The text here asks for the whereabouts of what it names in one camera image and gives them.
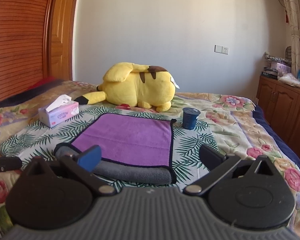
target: purple towel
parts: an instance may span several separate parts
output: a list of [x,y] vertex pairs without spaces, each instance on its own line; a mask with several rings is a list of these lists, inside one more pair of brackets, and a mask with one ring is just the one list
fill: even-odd
[[167,168],[174,173],[172,123],[173,121],[103,114],[72,145],[81,152],[99,145],[103,161],[132,167]]

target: door frame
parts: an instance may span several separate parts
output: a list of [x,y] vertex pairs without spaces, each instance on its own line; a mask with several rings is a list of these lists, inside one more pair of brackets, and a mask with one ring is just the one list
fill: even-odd
[[[56,0],[48,0],[46,10],[46,21],[43,33],[43,77],[51,76],[51,37],[52,37],[52,17],[54,12]],[[73,31],[74,31],[74,13],[77,0],[72,0],[70,25],[69,25],[69,46],[68,46],[68,71],[69,80],[72,80],[72,43],[73,43]]]

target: green palm leaf print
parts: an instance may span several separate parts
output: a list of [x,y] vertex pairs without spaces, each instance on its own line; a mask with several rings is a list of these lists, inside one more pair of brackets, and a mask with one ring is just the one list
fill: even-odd
[[169,121],[171,118],[167,115],[163,114],[150,114],[151,119],[156,119],[156,120],[164,120],[164,121]]
[[203,163],[199,159],[199,155],[188,155],[181,158],[181,163],[185,166],[200,168]]
[[29,124],[25,129],[27,129],[28,131],[39,131],[42,129],[50,130],[51,128],[46,126],[44,123],[40,122],[40,120],[37,120]]
[[133,117],[143,117],[143,118],[152,119],[152,115],[150,113],[148,113],[148,112],[135,112],[135,111],[131,111],[127,115],[128,116],[133,116]]
[[34,143],[32,144],[32,146],[35,145],[47,145],[47,143],[51,143],[51,140],[53,138],[52,134],[44,134],[40,137],[38,137]]
[[42,147],[40,147],[40,150],[35,149],[35,151],[28,158],[25,158],[22,161],[21,169],[24,170],[26,166],[31,162],[32,158],[36,156],[42,157],[45,161],[55,160],[55,156],[53,155],[53,150],[49,150],[47,148],[44,150]]
[[24,133],[19,136],[14,135],[1,144],[0,153],[4,153],[7,157],[17,156],[20,151],[30,147],[34,139],[35,135],[30,133]]
[[201,134],[199,135],[199,139],[206,144],[207,146],[211,147],[212,149],[219,152],[219,148],[217,142],[215,141],[212,134]]
[[185,182],[189,180],[189,176],[193,177],[190,173],[190,169],[183,163],[178,160],[172,162],[172,168],[177,176],[177,182]]
[[58,130],[57,134],[54,134],[53,137],[62,139],[64,142],[70,142],[73,140],[79,133],[83,131],[94,119],[87,121],[76,120],[70,124],[61,127]]
[[102,115],[102,114],[106,114],[106,113],[111,113],[111,114],[117,114],[119,109],[115,109],[115,108],[106,108],[104,106],[90,106],[87,107],[86,109],[84,109],[82,111],[82,114],[89,114],[89,115]]
[[197,137],[185,137],[180,139],[179,147],[176,149],[176,152],[182,156],[196,154],[199,152],[201,145],[202,141],[199,135],[197,135]]
[[180,123],[173,124],[173,139],[177,137],[183,137],[186,134],[185,129],[182,128]]
[[83,111],[81,111],[81,112],[79,112],[79,114],[77,114],[77,115],[75,115],[75,116],[73,116],[73,117],[71,117],[71,118],[65,120],[65,122],[71,122],[71,121],[73,121],[73,120],[79,120],[79,119],[82,118],[83,116],[84,116],[84,113],[83,113]]
[[205,131],[209,127],[207,122],[204,121],[197,121],[195,124],[194,130],[198,132]]

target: plush toy tag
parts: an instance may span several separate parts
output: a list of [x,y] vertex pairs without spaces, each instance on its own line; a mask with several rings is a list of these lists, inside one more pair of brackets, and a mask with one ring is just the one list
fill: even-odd
[[180,89],[180,87],[177,85],[177,83],[175,82],[175,80],[173,79],[172,76],[171,76],[171,78],[170,78],[170,81],[174,84],[174,86],[175,86],[176,88],[179,88],[179,89]]

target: leaf-patterned sheet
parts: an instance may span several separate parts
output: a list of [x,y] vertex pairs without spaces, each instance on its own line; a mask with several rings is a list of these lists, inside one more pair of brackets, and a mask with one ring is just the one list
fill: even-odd
[[[28,125],[9,140],[2,143],[0,153],[6,157],[18,156],[23,163],[23,169],[34,156],[41,156],[45,160],[53,160],[53,150],[58,143],[71,142],[86,127],[95,122],[105,113],[122,114],[135,117],[143,117],[158,120],[176,119],[173,123],[173,156],[172,168],[177,175],[176,185],[182,190],[186,185],[201,178],[208,173],[206,167],[199,159],[199,148],[207,144],[218,151],[217,143],[211,133],[207,122],[198,121],[194,130],[186,130],[182,127],[182,118],[166,116],[157,113],[135,112],[104,106],[80,106],[79,114],[62,122],[53,128],[42,124],[39,120]],[[113,185],[118,191],[121,187],[162,187],[175,185],[152,185],[120,181],[112,178],[104,178],[107,183]]]

